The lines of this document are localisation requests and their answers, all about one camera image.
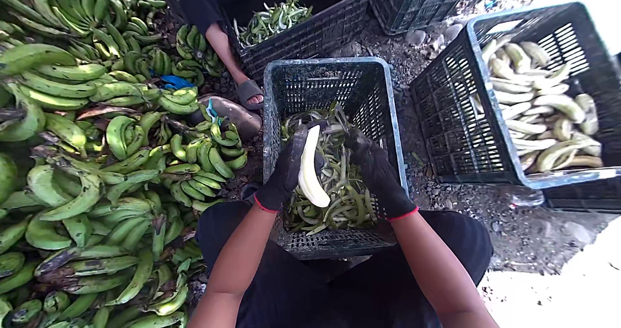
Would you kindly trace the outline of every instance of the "person's leg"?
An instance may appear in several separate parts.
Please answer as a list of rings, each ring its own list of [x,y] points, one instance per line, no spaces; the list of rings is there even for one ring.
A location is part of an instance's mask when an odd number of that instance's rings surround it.
[[[462,262],[473,282],[478,284],[493,254],[485,226],[460,213],[420,213]],[[373,255],[334,279],[330,285],[336,290],[356,292],[376,303],[379,309],[375,312],[361,311],[355,306],[347,308],[349,320],[358,320],[358,326],[371,326],[366,324],[371,319],[382,321],[388,327],[440,326],[435,311],[416,283],[399,245]]]
[[[205,210],[198,222],[196,238],[211,271],[222,247],[251,204],[225,202]],[[299,317],[310,317],[316,308],[310,303],[327,298],[327,286],[320,276],[280,246],[268,241],[263,258],[237,315],[237,327],[292,327]]]

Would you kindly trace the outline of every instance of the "green banana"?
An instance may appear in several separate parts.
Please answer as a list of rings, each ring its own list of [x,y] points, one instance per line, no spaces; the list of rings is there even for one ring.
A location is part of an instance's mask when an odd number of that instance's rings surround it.
[[[198,150],[196,152],[198,163],[201,166],[201,169],[205,172],[215,171],[215,168],[209,161],[209,150],[211,149],[211,146],[211,141],[203,140],[202,144],[198,147]]]
[[[78,296],[78,299],[76,299],[60,314],[60,316],[58,316],[58,320],[62,321],[80,316],[91,307],[91,305],[95,302],[95,299],[97,299],[97,293],[82,294],[81,296]]]
[[[76,148],[82,157],[86,157],[86,134],[71,120],[57,114],[45,114],[45,128]]]
[[[183,137],[179,134],[173,135],[170,138],[170,149],[172,150],[175,157],[179,158],[182,161],[186,160],[186,150],[181,146],[181,141]]]
[[[40,64],[75,66],[77,61],[65,50],[47,44],[20,45],[0,54],[0,74],[20,74]]]
[[[91,218],[103,217],[112,213],[124,213],[126,211],[136,212],[136,215],[144,215],[151,210],[151,204],[148,201],[133,197],[122,197],[117,201],[117,205],[103,202],[95,205],[89,212]]]
[[[35,10],[41,14],[41,16],[50,22],[54,27],[66,28],[60,20],[51,12],[48,0],[32,0]]]
[[[123,36],[121,36],[120,32],[116,29],[116,27],[114,27],[112,23],[108,22],[105,22],[104,25],[108,30],[108,34],[110,35],[110,37],[112,37],[119,46],[119,50],[121,51],[121,53],[127,53],[129,51],[129,46],[127,45],[127,42],[125,41]]]
[[[161,118],[162,113],[161,112],[147,112],[145,113],[139,121],[140,126],[142,127],[142,130],[144,131],[144,133],[148,134],[149,130],[151,130],[151,128],[159,121],[159,119]],[[147,146],[149,144],[148,141],[148,135],[145,135],[142,144],[144,146]]]
[[[217,125],[211,126],[210,131],[211,131],[211,138],[213,139],[213,141],[219,143],[222,146],[235,146],[237,144],[237,141],[239,141],[239,140],[223,139],[222,133],[220,132],[220,126],[217,126]]]
[[[202,144],[202,139],[196,138],[188,144],[186,147],[186,161],[188,163],[196,163],[198,147]]]
[[[220,153],[218,153],[218,149],[212,147],[209,149],[209,162],[213,165],[215,170],[220,173],[225,178],[232,179],[235,177],[233,171],[224,163],[222,157],[220,157]]]
[[[137,305],[124,306],[124,310],[115,315],[106,325],[105,328],[120,328],[125,323],[132,321],[142,314]]]
[[[194,189],[188,181],[182,181],[180,186],[181,190],[188,196],[198,199],[199,201],[205,200],[205,195],[200,193],[197,189]]]
[[[106,225],[102,224],[101,222],[97,220],[91,220],[91,228],[93,229],[92,230],[93,235],[101,235],[101,236],[107,236],[110,233],[110,231],[113,230],[110,227],[107,227]]]
[[[136,77],[134,77],[133,75],[125,72],[125,71],[120,71],[120,70],[116,70],[116,71],[112,71],[110,73],[108,73],[110,76],[114,77],[114,79],[116,79],[117,81],[122,81],[122,82],[129,82],[129,83],[138,83],[138,79],[136,79]]]
[[[212,189],[221,189],[222,188],[217,181],[215,181],[215,180],[213,180],[211,178],[207,178],[206,176],[195,175],[192,178],[194,180],[200,182],[201,184],[205,184],[205,185],[209,186]]]
[[[175,104],[188,105],[196,99],[197,95],[198,88],[191,87],[179,89],[172,94],[164,94],[164,97],[172,102],[175,102]]]
[[[220,152],[223,155],[228,156],[228,157],[239,157],[243,155],[244,153],[246,153],[246,150],[241,149],[241,148],[221,147]]]
[[[232,161],[226,161],[226,164],[230,169],[237,170],[243,168],[248,162],[248,151],[245,151],[243,155],[233,159]]]
[[[26,256],[22,252],[9,252],[0,255],[0,277],[11,276],[23,266]]]
[[[37,198],[52,207],[59,207],[60,205],[71,202],[74,197],[60,189],[54,181],[53,176],[53,166],[35,166],[27,175],[28,188]]]
[[[142,239],[145,232],[151,227],[151,221],[144,219],[134,229],[132,229],[127,237],[123,240],[120,247],[128,252],[134,252],[138,242]]]
[[[105,15],[109,14],[108,6],[110,6],[110,0],[95,1],[95,7],[93,8],[93,18],[96,22],[102,22]]]
[[[223,177],[220,176],[220,174],[218,173],[212,173],[210,171],[199,171],[196,173],[196,175],[198,176],[204,176],[205,178],[209,178],[215,181],[219,181],[219,182],[226,182],[227,180]]]
[[[91,222],[85,213],[63,219],[63,225],[78,246],[86,246],[93,231]]]
[[[157,219],[152,221],[151,225],[153,226],[153,240],[151,242],[151,251],[153,253],[153,258],[158,260],[160,254],[164,251],[164,240],[166,236],[166,215],[160,215]]]
[[[95,0],[80,0],[80,4],[86,16],[91,20],[95,20]]]
[[[16,12],[20,13],[23,16],[26,16],[31,20],[35,20],[36,22],[43,23],[45,25],[50,23],[47,22],[41,14],[37,13],[35,10],[31,9],[29,6],[23,4],[19,0],[0,0],[0,2],[4,6],[15,10]]]
[[[155,169],[138,170],[127,175],[127,179],[120,184],[116,184],[108,189],[105,195],[112,204],[116,204],[126,190],[131,188],[134,184],[149,181],[159,176],[159,171]]]
[[[140,217],[131,217],[127,220],[119,222],[112,231],[105,237],[105,244],[110,246],[120,245],[123,240],[127,237],[127,235],[145,218]]]
[[[123,292],[116,297],[116,299],[107,301],[105,303],[106,306],[125,304],[129,300],[133,299],[134,296],[136,296],[142,289],[142,286],[145,285],[151,275],[151,270],[153,269],[153,254],[151,249],[144,248],[141,250],[138,253],[138,259],[138,266],[131,282],[127,285]]]
[[[115,275],[94,275],[68,278],[60,289],[71,294],[90,294],[111,290],[125,283],[128,276],[124,273]]]
[[[69,296],[62,291],[51,291],[43,300],[43,310],[49,314],[53,314],[55,312],[63,312],[69,305],[71,301],[69,300]]]
[[[158,99],[158,103],[167,111],[173,112],[174,114],[178,115],[189,115],[198,110],[197,102],[190,103],[189,105],[179,105],[166,99],[165,97],[160,97]]]
[[[37,276],[37,279],[44,283],[58,283],[65,278],[116,273],[137,263],[138,258],[131,256],[74,261],[53,271],[48,271],[44,275]]]
[[[106,73],[100,64],[84,64],[79,66],[42,65],[35,70],[41,74],[71,81],[89,81]]]
[[[97,203],[101,195],[101,179],[95,174],[83,174],[80,176],[82,193],[71,202],[44,213],[40,216],[43,221],[60,221],[81,213],[88,212]]]
[[[58,250],[71,245],[71,239],[59,235],[54,228],[53,222],[40,219],[42,214],[35,215],[26,228],[26,241],[36,247],[45,250]]]
[[[110,35],[108,35],[102,30],[98,30],[97,28],[93,28],[93,27],[91,27],[89,30],[93,33],[94,37],[97,37],[97,39],[102,41],[105,44],[105,46],[107,46],[108,50],[110,51],[110,54],[118,58],[121,57],[121,53],[119,51],[119,45],[114,41],[114,39]]]
[[[124,137],[125,129],[133,122],[134,119],[129,117],[117,116],[110,121],[105,129],[105,139],[108,147],[113,152],[113,155],[121,161],[127,158],[127,144]]]
[[[127,24],[127,13],[125,12],[125,7],[123,7],[123,3],[120,0],[110,0],[110,5],[114,10],[114,27],[119,30],[123,30],[125,25]]]
[[[198,191],[202,195],[205,195],[207,197],[215,197],[215,192],[210,187],[208,187],[207,185],[199,182],[198,180],[192,179],[190,181],[183,181],[183,182],[187,182],[192,187],[192,189],[194,189],[195,191]],[[204,201],[205,200],[205,198],[196,198],[196,197],[194,197],[194,198],[198,199],[199,201]]]
[[[201,167],[196,164],[183,163],[180,165],[172,165],[164,169],[164,173],[167,174],[187,174],[196,173],[201,170]]]
[[[25,217],[17,224],[6,227],[0,232],[0,254],[9,250],[13,244],[17,243],[17,241],[24,236],[30,218],[32,218],[31,215]]]
[[[45,94],[24,85],[19,86],[22,94],[29,97],[37,105],[44,109],[51,110],[79,110],[88,104],[88,99],[71,99],[69,97],[60,97]]]
[[[0,204],[3,204],[15,190],[17,165],[11,157],[0,153]]]
[[[45,204],[45,202],[41,201],[39,198],[35,196],[34,193],[30,191],[16,191],[13,192],[9,198],[4,201],[0,208],[3,209],[19,209],[24,207],[32,207],[32,206],[43,206],[49,207],[49,205]]]
[[[137,151],[136,153],[129,156],[125,160],[118,162],[118,163],[114,163],[113,165],[107,166],[103,168],[101,171],[112,171],[112,172],[122,173],[122,174],[132,173],[133,171],[138,169],[138,167],[142,166],[143,164],[147,162],[147,160],[149,159],[150,151],[151,150],[148,148],[141,149],[140,151]]]
[[[50,81],[32,72],[23,72],[21,76],[22,84],[50,95],[81,99],[97,91],[97,87],[90,84],[63,84]]]
[[[170,193],[179,203],[182,203],[186,207],[192,206],[192,200],[181,189],[181,181],[177,181],[171,186]]]
[[[188,33],[188,36],[186,37],[186,44],[191,49],[196,49],[198,47],[197,45],[194,44],[195,38],[198,36],[198,34],[199,34],[198,27],[196,25],[193,25],[192,28],[190,29],[190,32]]]
[[[111,311],[112,308],[108,306],[97,309],[97,312],[93,316],[93,328],[105,328],[105,325],[108,323],[108,318],[110,318]]]
[[[148,310],[155,311],[155,314],[157,316],[166,316],[172,314],[173,312],[177,311],[181,307],[181,305],[183,305],[186,298],[188,297],[188,292],[188,285],[184,284],[183,287],[181,287],[181,290],[175,293],[175,296],[172,300],[164,304],[152,305],[148,308]]]
[[[28,262],[18,272],[0,279],[0,294],[12,291],[28,283],[34,278],[34,271],[37,265],[38,261]]]
[[[41,300],[26,301],[11,312],[11,322],[14,324],[28,323],[41,312],[42,308]]]
[[[142,97],[142,91],[134,83],[114,82],[101,85],[96,90],[97,94],[90,96],[93,102],[106,101],[119,96]]]

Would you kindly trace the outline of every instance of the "crate of peeled plantains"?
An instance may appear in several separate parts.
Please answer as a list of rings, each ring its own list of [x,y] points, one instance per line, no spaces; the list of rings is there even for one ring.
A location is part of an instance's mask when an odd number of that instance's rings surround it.
[[[411,89],[440,181],[544,189],[621,172],[619,69],[582,4],[474,18]]]
[[[325,128],[309,129],[299,187],[279,213],[274,241],[301,260],[370,255],[392,246],[390,226],[377,220],[382,201],[365,186],[360,167],[352,163],[344,145],[346,126],[361,130],[385,149],[400,185],[408,188],[386,62],[379,58],[273,61],[265,71],[265,95],[264,181],[299,124],[327,123]],[[341,120],[337,118],[340,107]],[[315,160],[315,147],[323,164]],[[319,174],[315,166],[321,166]]]
[[[248,76],[263,79],[270,61],[305,59],[349,42],[365,27],[369,0],[222,2],[231,44]]]

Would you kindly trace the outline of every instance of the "black clothing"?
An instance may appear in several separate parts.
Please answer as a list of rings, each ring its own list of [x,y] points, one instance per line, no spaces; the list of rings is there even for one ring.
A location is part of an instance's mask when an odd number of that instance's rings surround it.
[[[246,201],[227,202],[203,212],[196,237],[209,271],[249,209]],[[459,213],[420,213],[478,284],[493,253],[485,227]],[[399,245],[325,283],[268,241],[240,305],[237,327],[440,327],[440,322]]]

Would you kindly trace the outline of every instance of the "gloved hand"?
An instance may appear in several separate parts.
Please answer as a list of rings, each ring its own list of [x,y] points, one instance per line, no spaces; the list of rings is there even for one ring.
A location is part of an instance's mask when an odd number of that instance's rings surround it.
[[[381,204],[384,211],[378,216],[388,221],[399,219],[418,211],[399,184],[399,178],[388,161],[388,155],[373,140],[364,136],[358,129],[351,129],[345,146],[353,151],[352,163],[360,166],[363,181]]]
[[[278,213],[289,193],[298,185],[302,152],[308,133],[308,128],[304,125],[296,129],[278,156],[269,180],[255,192],[255,201],[264,211]]]

